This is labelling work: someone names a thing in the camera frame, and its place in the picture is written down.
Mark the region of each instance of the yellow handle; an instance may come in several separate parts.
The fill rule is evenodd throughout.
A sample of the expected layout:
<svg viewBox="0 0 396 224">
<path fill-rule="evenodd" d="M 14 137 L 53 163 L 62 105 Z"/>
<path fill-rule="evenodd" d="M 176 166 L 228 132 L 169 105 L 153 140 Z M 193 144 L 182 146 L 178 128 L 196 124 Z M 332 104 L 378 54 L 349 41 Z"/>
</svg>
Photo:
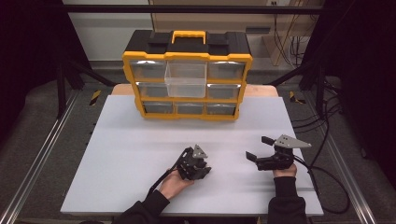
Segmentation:
<svg viewBox="0 0 396 224">
<path fill-rule="evenodd" d="M 172 44 L 175 43 L 176 37 L 201 37 L 206 42 L 205 31 L 174 31 L 172 36 Z"/>
</svg>

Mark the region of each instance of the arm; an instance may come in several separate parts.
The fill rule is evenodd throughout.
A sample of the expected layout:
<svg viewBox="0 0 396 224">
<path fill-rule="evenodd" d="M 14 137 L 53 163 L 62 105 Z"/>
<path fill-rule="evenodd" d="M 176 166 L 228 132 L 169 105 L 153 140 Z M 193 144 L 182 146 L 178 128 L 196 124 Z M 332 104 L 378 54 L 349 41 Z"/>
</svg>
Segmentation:
<svg viewBox="0 0 396 224">
<path fill-rule="evenodd" d="M 268 204 L 268 224 L 306 224 L 305 200 L 297 195 L 296 173 L 295 164 L 274 171 L 276 196 Z"/>
<path fill-rule="evenodd" d="M 160 214 L 172 198 L 184 188 L 192 185 L 192 180 L 183 180 L 177 170 L 167 176 L 160 190 L 154 190 L 145 201 L 136 202 L 131 208 L 123 212 L 113 224 L 151 224 L 159 223 Z"/>
</svg>

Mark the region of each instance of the aluminum rail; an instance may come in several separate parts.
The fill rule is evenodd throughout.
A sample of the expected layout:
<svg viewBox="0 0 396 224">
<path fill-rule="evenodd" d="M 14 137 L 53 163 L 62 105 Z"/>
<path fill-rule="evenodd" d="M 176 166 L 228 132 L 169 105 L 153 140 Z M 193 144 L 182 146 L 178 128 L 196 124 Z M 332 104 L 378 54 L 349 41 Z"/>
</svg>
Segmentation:
<svg viewBox="0 0 396 224">
<path fill-rule="evenodd" d="M 304 94 L 307 102 L 311 108 L 311 110 L 316 113 L 315 109 L 315 100 L 313 93 Z M 320 130 L 323 136 L 326 133 L 327 125 L 323 124 L 320 126 Z M 364 199 L 363 194 L 361 193 L 361 189 L 359 188 L 358 183 L 356 182 L 355 178 L 353 177 L 352 172 L 349 170 L 347 163 L 344 161 L 344 158 L 338 149 L 337 145 L 335 144 L 334 139 L 332 138 L 331 134 L 327 136 L 327 146 L 329 147 L 329 154 L 334 162 L 334 166 L 337 169 L 338 174 L 342 182 L 344 183 L 347 192 L 349 193 L 350 201 L 352 202 L 356 214 L 358 215 L 359 219 L 361 220 L 362 224 L 375 224 L 375 217 L 373 212 L 371 211 L 369 205 L 367 204 L 366 200 Z"/>
<path fill-rule="evenodd" d="M 180 5 L 43 5 L 40 8 L 84 13 L 204 13 L 204 14 L 296 14 L 322 15 L 342 12 L 326 7 L 246 7 Z"/>
<path fill-rule="evenodd" d="M 59 119 L 56 119 L 46 141 L 40 148 L 37 156 L 35 157 L 35 161 L 23 179 L 20 187 L 18 188 L 11 202 L 8 204 L 7 209 L 4 211 L 2 216 L 0 216 L 1 224 L 12 224 L 17 219 L 19 212 L 21 211 L 27 197 L 29 196 L 35 181 L 40 175 L 40 172 L 74 107 L 76 99 L 78 98 L 78 94 L 78 91 L 72 91 L 64 114 Z"/>
</svg>

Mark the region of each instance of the storage organizer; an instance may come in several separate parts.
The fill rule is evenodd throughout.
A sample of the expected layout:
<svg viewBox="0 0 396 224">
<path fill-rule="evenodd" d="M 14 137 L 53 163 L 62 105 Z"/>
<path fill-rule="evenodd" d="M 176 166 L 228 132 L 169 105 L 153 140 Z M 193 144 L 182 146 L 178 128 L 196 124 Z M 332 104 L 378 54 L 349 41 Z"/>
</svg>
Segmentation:
<svg viewBox="0 0 396 224">
<path fill-rule="evenodd" d="M 122 55 L 148 119 L 238 119 L 252 63 L 245 33 L 136 30 Z"/>
</svg>

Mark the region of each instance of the floor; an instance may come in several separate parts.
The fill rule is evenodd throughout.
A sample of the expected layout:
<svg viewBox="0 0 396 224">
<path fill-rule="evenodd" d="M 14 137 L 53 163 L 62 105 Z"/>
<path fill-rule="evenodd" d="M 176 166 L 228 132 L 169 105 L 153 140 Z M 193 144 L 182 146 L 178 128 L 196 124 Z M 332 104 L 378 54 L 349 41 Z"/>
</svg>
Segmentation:
<svg viewBox="0 0 396 224">
<path fill-rule="evenodd" d="M 268 83 L 292 69 L 286 63 L 269 66 L 268 53 L 259 37 L 250 36 L 249 43 L 257 59 L 247 77 L 249 84 Z M 127 82 L 117 65 L 115 69 L 96 67 L 95 70 L 113 81 Z M 55 82 L 37 87 L 28 94 L 25 108 L 0 150 L 1 223 L 111 222 L 112 217 L 72 217 L 59 212 L 106 96 L 112 90 L 90 77 L 82 76 L 86 82 L 82 91 L 66 90 L 69 104 L 73 106 L 62 119 L 56 119 Z M 321 169 L 314 171 L 319 199 L 326 211 L 324 216 L 311 217 L 308 222 L 396 223 L 396 192 L 376 162 L 361 155 L 361 145 L 352 129 L 351 119 L 343 106 L 338 104 L 335 92 L 325 91 L 329 123 L 316 121 L 313 109 L 315 87 L 312 91 L 300 91 L 299 79 L 290 79 L 276 89 L 284 99 L 297 138 L 313 145 L 312 148 L 302 149 L 305 161 L 314 160 L 329 129 L 315 163 L 325 172 Z M 331 85 L 342 88 L 337 78 L 327 79 Z M 93 93 L 98 90 L 101 93 L 96 103 L 91 105 Z M 349 197 L 340 186 L 344 186 Z M 346 208 L 347 198 L 351 205 Z"/>
</svg>

